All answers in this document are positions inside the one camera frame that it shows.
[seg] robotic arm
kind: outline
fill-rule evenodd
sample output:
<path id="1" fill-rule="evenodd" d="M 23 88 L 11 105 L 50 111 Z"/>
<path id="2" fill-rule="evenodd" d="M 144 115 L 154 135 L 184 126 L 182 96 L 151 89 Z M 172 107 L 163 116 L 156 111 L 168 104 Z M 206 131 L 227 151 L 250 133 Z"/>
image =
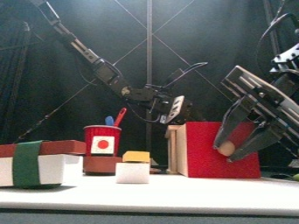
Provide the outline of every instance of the robotic arm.
<path id="1" fill-rule="evenodd" d="M 291 99 L 299 89 L 299 44 L 275 56 L 273 65 L 271 83 L 240 66 L 235 67 L 222 82 L 238 100 L 224 115 L 214 148 L 222 146 L 239 123 L 252 114 L 258 124 L 246 142 L 228 157 L 230 162 L 278 142 L 297 148 L 299 146 L 299 106 Z"/>
<path id="2" fill-rule="evenodd" d="M 42 13 L 59 40 L 83 58 L 100 81 L 128 103 L 151 109 L 159 115 L 160 123 L 179 124 L 198 119 L 192 118 L 192 103 L 183 96 L 172 97 L 167 88 L 144 86 L 139 89 L 130 86 L 115 66 L 80 43 L 74 33 L 63 26 L 60 18 L 46 0 L 8 0 L 7 4 L 16 8 L 34 7 Z M 179 70 L 179 75 L 178 71 L 175 75 L 180 77 L 184 73 Z"/>

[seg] japanese flag label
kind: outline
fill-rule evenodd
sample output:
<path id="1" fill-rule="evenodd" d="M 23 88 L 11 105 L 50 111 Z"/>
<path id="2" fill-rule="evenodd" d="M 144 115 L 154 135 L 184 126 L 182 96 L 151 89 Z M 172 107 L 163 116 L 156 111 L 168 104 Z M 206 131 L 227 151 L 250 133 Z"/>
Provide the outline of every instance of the japanese flag label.
<path id="1" fill-rule="evenodd" d="M 94 136 L 91 145 L 91 154 L 114 154 L 114 152 L 115 152 L 115 137 Z"/>

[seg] white rice block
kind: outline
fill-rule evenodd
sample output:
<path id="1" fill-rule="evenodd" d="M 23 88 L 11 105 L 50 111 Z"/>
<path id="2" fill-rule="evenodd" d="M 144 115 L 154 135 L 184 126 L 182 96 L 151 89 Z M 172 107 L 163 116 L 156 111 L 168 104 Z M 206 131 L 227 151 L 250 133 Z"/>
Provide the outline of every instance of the white rice block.
<path id="1" fill-rule="evenodd" d="M 148 184 L 150 164 L 143 163 L 116 163 L 116 183 L 118 184 Z"/>
<path id="2" fill-rule="evenodd" d="M 66 184 L 79 181 L 83 175 L 83 157 L 72 155 L 39 156 L 42 185 Z M 0 186 L 14 186 L 14 158 L 0 158 Z"/>

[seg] white table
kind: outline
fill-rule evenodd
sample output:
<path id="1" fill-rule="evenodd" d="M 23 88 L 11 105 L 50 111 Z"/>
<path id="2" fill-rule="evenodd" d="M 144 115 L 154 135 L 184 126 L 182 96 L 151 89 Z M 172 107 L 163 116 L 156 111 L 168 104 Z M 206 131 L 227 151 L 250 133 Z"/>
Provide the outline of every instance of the white table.
<path id="1" fill-rule="evenodd" d="M 151 175 L 150 184 L 83 176 L 50 190 L 0 188 L 2 209 L 299 216 L 299 182 Z"/>

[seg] cylinder cup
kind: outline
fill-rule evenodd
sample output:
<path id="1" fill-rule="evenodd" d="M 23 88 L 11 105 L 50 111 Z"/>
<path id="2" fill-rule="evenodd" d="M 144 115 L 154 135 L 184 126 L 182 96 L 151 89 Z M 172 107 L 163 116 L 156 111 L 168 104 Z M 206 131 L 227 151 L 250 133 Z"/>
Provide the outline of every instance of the cylinder cup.
<path id="1" fill-rule="evenodd" d="M 87 157 L 116 156 L 122 129 L 107 125 L 84 127 Z"/>

